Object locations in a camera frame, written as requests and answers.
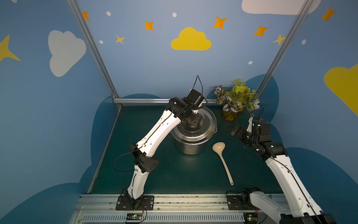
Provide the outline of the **aluminium frame post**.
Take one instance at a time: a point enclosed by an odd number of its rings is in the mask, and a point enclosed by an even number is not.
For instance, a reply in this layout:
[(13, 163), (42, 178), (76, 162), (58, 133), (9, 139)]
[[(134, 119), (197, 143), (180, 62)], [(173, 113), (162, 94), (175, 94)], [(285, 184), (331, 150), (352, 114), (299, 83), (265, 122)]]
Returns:
[(264, 89), (266, 88), (267, 84), (273, 77), (276, 69), (278, 68), (281, 60), (283, 59), (284, 55), (286, 54), (287, 50), (289, 49), (290, 45), (292, 44), (295, 36), (299, 32), (300, 28), (304, 24), (307, 16), (309, 15), (309, 10), (314, 3), (314, 0), (306, 0), (301, 9), (298, 11), (297, 16), (295, 17), (290, 29), (286, 34), (286, 38), (283, 40), (283, 43), (279, 47), (270, 67), (268, 68), (267, 72), (265, 73), (263, 79), (261, 80), (256, 93), (257, 97), (260, 98)]
[(87, 22), (84, 18), (84, 15), (81, 11), (80, 5), (78, 1), (76, 0), (67, 0), (67, 3), (72, 11), (72, 14), (74, 15), (77, 24), (86, 40), (86, 43), (88, 44), (88, 47), (100, 69), (100, 72), (107, 84), (108, 89), (110, 90), (112, 94), (113, 103), (117, 105), (118, 109), (121, 110), (122, 104), (121, 103), (115, 103), (115, 100), (119, 98), (118, 93), (116, 91), (116, 88), (114, 86), (113, 80), (104, 64), (104, 60), (99, 52), (99, 49), (95, 43), (95, 40), (90, 32), (90, 29), (87, 25)]

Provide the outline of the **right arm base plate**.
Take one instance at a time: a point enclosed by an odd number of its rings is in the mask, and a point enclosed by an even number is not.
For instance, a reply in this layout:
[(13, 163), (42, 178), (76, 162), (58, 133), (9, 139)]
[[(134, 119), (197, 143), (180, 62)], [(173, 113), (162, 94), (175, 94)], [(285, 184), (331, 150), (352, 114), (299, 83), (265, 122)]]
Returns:
[(253, 210), (253, 208), (242, 202), (241, 195), (226, 195), (227, 205), (230, 211)]

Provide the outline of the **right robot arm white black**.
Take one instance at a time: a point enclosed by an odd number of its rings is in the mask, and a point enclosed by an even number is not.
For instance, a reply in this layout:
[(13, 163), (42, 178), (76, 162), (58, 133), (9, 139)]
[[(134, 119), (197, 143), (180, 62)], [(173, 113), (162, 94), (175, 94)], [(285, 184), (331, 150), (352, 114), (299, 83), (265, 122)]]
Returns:
[(258, 188), (246, 188), (242, 192), (242, 206), (258, 208), (277, 224), (335, 224), (333, 215), (323, 212), (305, 188), (283, 145), (272, 142), (270, 137), (260, 139), (261, 128), (261, 125), (254, 125), (248, 132), (237, 125), (230, 134), (258, 152), (279, 183), (289, 209), (283, 208)]

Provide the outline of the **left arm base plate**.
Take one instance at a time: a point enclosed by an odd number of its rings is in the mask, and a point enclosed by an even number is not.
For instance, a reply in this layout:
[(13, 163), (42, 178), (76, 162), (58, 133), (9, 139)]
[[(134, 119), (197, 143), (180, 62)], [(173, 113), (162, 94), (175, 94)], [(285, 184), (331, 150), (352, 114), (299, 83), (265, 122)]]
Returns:
[(136, 200), (129, 195), (122, 195), (118, 198), (116, 204), (117, 211), (152, 211), (154, 207), (154, 196), (142, 196)]

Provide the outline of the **right aluminium frame post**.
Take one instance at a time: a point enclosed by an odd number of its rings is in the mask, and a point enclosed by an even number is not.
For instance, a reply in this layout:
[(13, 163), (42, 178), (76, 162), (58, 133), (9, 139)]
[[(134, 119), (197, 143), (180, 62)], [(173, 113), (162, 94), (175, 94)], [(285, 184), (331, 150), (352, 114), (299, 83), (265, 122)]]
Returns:
[(273, 77), (276, 69), (278, 68), (281, 60), (283, 59), (284, 55), (286, 54), (287, 50), (289, 49), (290, 45), (292, 44), (295, 36), (299, 32), (300, 28), (304, 24), (307, 16), (309, 15), (309, 10), (314, 3), (314, 0), (306, 0), (301, 9), (298, 11), (297, 16), (295, 17), (290, 29), (286, 34), (286, 38), (283, 40), (283, 43), (279, 47), (270, 67), (268, 68), (267, 72), (265, 73), (263, 79), (261, 80), (256, 93), (257, 97), (260, 98), (264, 89), (266, 88), (267, 84)]

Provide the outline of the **left circuit board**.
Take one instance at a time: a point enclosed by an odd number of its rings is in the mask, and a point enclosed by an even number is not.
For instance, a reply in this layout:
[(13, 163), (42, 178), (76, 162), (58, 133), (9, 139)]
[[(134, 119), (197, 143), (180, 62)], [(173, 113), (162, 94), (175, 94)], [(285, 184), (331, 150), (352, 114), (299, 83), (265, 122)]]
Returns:
[(140, 222), (142, 221), (143, 215), (139, 213), (127, 213), (126, 215), (126, 222), (133, 221), (133, 222)]

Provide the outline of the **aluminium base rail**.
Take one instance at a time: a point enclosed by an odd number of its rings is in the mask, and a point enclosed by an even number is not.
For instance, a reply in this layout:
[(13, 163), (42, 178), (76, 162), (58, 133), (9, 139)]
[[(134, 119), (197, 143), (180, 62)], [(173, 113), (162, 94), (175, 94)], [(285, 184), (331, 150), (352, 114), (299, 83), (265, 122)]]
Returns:
[[(81, 195), (71, 224), (244, 224), (244, 213), (258, 214), (259, 224), (273, 221), (259, 209), (230, 211), (223, 194), (153, 194), (152, 211), (117, 211), (118, 194)], [(142, 221), (126, 222), (127, 213), (143, 215)]]

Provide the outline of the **back horizontal aluminium bar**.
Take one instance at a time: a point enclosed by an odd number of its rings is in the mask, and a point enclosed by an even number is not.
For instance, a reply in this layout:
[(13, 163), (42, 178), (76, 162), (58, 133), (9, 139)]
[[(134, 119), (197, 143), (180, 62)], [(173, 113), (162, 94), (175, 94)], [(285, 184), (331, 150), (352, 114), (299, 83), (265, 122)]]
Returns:
[(168, 104), (170, 99), (138, 99), (138, 98), (114, 98), (115, 104)]

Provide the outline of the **potted plant with striped leaves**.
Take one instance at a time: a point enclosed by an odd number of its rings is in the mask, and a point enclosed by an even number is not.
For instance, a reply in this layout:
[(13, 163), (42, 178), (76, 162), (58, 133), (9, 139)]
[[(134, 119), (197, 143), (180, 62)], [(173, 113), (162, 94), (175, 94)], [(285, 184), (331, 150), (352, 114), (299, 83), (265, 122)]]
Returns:
[(260, 100), (256, 90), (246, 86), (241, 79), (234, 81), (231, 90), (226, 90), (223, 86), (218, 86), (214, 90), (216, 103), (222, 105), (222, 118), (226, 121), (236, 121), (244, 109), (254, 111), (260, 108)]

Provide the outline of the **left aluminium frame post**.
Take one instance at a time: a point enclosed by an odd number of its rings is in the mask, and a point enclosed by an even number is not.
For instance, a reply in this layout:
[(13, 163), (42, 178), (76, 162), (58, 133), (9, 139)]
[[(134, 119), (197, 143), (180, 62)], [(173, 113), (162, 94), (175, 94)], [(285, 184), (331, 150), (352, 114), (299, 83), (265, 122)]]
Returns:
[(67, 3), (72, 11), (72, 14), (74, 15), (77, 24), (86, 40), (86, 43), (88, 44), (88, 47), (100, 69), (100, 72), (107, 84), (108, 89), (110, 90), (112, 94), (113, 103), (117, 105), (118, 109), (121, 110), (122, 104), (121, 103), (115, 103), (115, 100), (119, 98), (118, 93), (116, 91), (116, 88), (114, 86), (113, 80), (104, 64), (104, 60), (99, 52), (99, 49), (95, 43), (95, 40), (90, 32), (90, 29), (87, 25), (87, 22), (84, 18), (84, 15), (81, 11), (80, 5), (78, 1), (76, 0), (67, 0)]

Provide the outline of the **circuit board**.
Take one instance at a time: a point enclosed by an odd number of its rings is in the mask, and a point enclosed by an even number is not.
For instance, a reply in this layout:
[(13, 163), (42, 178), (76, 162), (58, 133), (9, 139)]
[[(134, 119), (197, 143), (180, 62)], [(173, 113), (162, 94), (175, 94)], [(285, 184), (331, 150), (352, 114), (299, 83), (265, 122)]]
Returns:
[(126, 222), (133, 221), (133, 222), (140, 222), (142, 221), (143, 215), (139, 213), (127, 213), (126, 215)]
[(244, 213), (244, 223), (245, 224), (257, 224), (258, 215), (255, 213)]

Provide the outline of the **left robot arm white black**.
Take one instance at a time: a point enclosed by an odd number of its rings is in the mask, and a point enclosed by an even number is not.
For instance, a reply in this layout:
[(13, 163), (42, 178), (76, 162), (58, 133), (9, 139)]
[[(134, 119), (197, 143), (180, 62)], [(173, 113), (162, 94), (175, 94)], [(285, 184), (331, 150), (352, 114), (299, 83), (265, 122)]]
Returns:
[(157, 148), (176, 126), (197, 114), (203, 100), (201, 94), (196, 97), (170, 99), (161, 117), (147, 135), (136, 144), (130, 145), (135, 157), (135, 165), (133, 177), (126, 193), (129, 200), (140, 202), (148, 175), (158, 165), (158, 159), (154, 158)]

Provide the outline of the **stainless steel pot lid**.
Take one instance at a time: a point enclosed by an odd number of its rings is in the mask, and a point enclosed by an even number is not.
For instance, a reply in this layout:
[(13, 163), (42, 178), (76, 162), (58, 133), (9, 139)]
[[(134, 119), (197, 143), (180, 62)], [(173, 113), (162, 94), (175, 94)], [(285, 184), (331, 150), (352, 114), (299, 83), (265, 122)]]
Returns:
[(210, 139), (217, 132), (217, 120), (214, 113), (207, 107), (201, 108), (191, 123), (185, 122), (176, 126), (171, 134), (177, 140), (194, 142)]

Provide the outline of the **beige plastic ladle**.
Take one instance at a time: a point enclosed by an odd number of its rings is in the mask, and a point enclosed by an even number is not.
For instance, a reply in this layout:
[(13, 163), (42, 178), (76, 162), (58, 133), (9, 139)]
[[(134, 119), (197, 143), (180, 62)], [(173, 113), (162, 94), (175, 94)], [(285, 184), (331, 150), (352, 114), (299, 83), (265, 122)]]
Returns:
[(216, 153), (218, 154), (218, 156), (220, 157), (220, 159), (221, 159), (221, 161), (222, 161), (222, 163), (223, 163), (224, 169), (225, 169), (225, 171), (226, 171), (228, 180), (229, 180), (229, 182), (230, 182), (230, 185), (233, 186), (233, 185), (234, 185), (233, 178), (232, 178), (232, 176), (231, 176), (231, 174), (230, 174), (230, 171), (229, 171), (229, 169), (228, 169), (228, 167), (227, 167), (227, 164), (226, 164), (226, 162), (225, 162), (225, 160), (224, 160), (224, 158), (223, 158), (223, 156), (222, 156), (222, 153), (223, 153), (223, 151), (224, 151), (224, 149), (225, 149), (225, 146), (226, 146), (225, 143), (223, 143), (223, 142), (218, 142), (218, 143), (215, 143), (215, 144), (213, 145), (212, 149), (213, 149), (213, 151), (216, 152)]

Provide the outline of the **right circuit board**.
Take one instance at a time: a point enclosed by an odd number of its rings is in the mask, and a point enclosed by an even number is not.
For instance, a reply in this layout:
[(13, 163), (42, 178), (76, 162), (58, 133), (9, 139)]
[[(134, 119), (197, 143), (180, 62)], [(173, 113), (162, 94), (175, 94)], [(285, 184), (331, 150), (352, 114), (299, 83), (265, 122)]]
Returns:
[(258, 215), (255, 213), (244, 213), (244, 223), (245, 224), (257, 224)]

